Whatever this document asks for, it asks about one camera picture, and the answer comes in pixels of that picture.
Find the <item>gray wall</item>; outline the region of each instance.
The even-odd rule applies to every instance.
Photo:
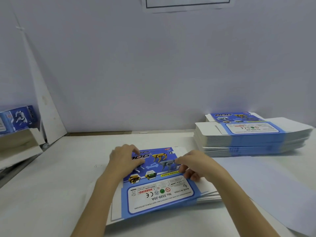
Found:
[[[20,31],[9,0],[0,0],[0,111],[37,106]]]
[[[139,0],[12,1],[68,131],[248,110],[316,124],[316,0],[160,14]]]

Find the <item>sheet of white paper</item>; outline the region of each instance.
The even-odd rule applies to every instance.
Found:
[[[283,225],[316,233],[316,192],[250,156],[214,158],[247,195]]]

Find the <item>yellow robot dog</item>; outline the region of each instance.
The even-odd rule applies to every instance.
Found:
[[[155,159],[154,159],[154,162],[155,162],[156,159],[158,158],[158,163],[161,161],[161,157],[163,157],[163,156],[164,156],[164,158],[163,158],[162,160],[167,159],[167,154],[165,154],[165,153],[152,155],[152,157],[155,158]]]

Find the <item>forearm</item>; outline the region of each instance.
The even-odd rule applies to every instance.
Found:
[[[109,209],[119,181],[109,172],[104,172],[99,177],[71,237],[104,235]]]
[[[228,173],[214,185],[241,237],[280,237]]]

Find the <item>person's right hand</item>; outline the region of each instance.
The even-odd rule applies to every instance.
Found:
[[[222,176],[229,175],[219,163],[199,150],[192,150],[175,159],[175,163],[181,164],[179,172],[184,173],[186,179],[193,181],[205,177],[209,182],[214,182]]]

